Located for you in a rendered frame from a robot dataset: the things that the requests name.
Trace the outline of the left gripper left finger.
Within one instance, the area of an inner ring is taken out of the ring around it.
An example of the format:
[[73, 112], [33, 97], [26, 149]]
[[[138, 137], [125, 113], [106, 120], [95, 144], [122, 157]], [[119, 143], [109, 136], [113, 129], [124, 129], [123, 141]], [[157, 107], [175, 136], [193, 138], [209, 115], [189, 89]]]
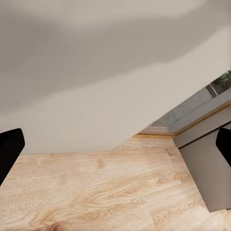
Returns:
[[25, 147], [21, 128], [0, 133], [0, 186]]

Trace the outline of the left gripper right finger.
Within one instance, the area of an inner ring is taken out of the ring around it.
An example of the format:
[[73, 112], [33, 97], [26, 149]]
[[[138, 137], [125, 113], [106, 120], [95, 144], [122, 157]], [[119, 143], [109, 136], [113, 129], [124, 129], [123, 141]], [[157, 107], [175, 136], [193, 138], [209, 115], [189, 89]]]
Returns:
[[231, 130], [220, 128], [218, 131], [216, 146], [220, 153], [224, 156], [225, 160], [231, 167]]

